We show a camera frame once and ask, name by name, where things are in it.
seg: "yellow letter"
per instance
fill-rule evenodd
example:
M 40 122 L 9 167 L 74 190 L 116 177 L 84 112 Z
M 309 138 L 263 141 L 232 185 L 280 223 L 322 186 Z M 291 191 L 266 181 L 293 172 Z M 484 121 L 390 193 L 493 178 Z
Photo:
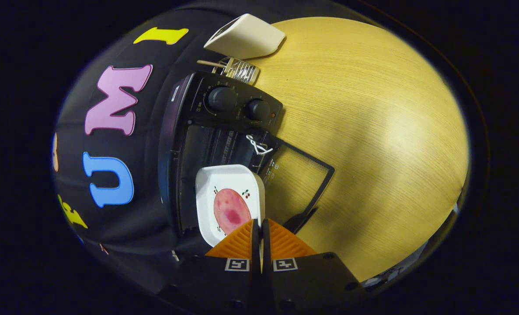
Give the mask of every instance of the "yellow letter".
M 189 30 L 182 28 L 181 30 L 159 30 L 158 28 L 151 28 L 139 36 L 133 44 L 142 42 L 144 40 L 162 40 L 168 45 L 173 45 L 180 40 Z
M 71 206 L 69 206 L 67 203 L 63 202 L 63 200 L 61 200 L 60 195 L 57 195 L 57 199 L 59 199 L 61 208 L 63 209 L 63 211 L 65 211 L 65 214 L 67 215 L 67 218 L 69 219 L 69 221 L 71 221 L 71 223 L 76 223 L 76 224 L 82 225 L 85 229 L 88 229 L 88 227 L 84 223 L 83 219 L 81 219 L 81 216 L 79 215 L 79 213 L 77 211 L 72 210 Z

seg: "black knob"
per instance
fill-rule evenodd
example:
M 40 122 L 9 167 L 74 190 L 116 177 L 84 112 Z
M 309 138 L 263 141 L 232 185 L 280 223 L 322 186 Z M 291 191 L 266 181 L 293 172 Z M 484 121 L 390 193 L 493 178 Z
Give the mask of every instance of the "black knob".
M 226 86 L 214 88 L 207 98 L 207 102 L 212 109 L 218 112 L 232 110 L 236 106 L 237 95 L 233 89 Z
M 246 105 L 245 114 L 251 120 L 269 120 L 271 108 L 268 102 L 255 99 Z

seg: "wire rack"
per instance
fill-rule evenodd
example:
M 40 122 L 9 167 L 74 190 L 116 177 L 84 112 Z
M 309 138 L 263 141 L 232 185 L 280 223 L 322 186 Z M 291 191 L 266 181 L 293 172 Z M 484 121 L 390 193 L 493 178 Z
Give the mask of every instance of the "wire rack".
M 227 56 L 219 61 L 219 64 L 224 65 L 222 69 L 219 66 L 213 68 L 213 73 L 217 73 L 230 78 L 235 78 L 238 81 L 253 85 L 255 84 L 259 75 L 259 68 L 249 62 Z

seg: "white container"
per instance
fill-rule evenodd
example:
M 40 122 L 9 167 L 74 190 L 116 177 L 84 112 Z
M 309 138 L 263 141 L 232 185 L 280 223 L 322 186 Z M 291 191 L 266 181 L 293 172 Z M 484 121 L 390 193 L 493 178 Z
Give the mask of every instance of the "white container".
M 257 219 L 261 226 L 261 220 L 265 217 L 263 182 L 257 174 L 240 164 L 200 169 L 195 178 L 195 200 L 199 230 L 203 239 L 212 247 L 229 234 L 224 230 L 233 231 L 235 227 L 241 226 L 250 219 Z M 217 209 L 224 210 L 217 211 L 217 216 L 215 216 L 215 202 L 217 202 Z M 249 210 L 250 219 L 241 215 L 245 213 L 242 202 Z
M 243 60 L 272 54 L 284 38 L 275 26 L 244 14 L 216 31 L 203 48 Z

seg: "blue letter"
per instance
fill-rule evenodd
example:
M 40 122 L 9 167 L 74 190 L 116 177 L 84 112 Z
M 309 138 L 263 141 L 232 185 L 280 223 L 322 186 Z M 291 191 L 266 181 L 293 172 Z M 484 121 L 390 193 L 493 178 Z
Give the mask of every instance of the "blue letter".
M 90 194 L 100 208 L 104 205 L 125 205 L 131 202 L 134 192 L 133 178 L 125 163 L 114 157 L 91 157 L 88 152 L 84 152 L 83 166 L 88 177 L 93 172 L 108 171 L 114 172 L 119 179 L 119 186 L 116 188 L 98 188 L 90 183 Z

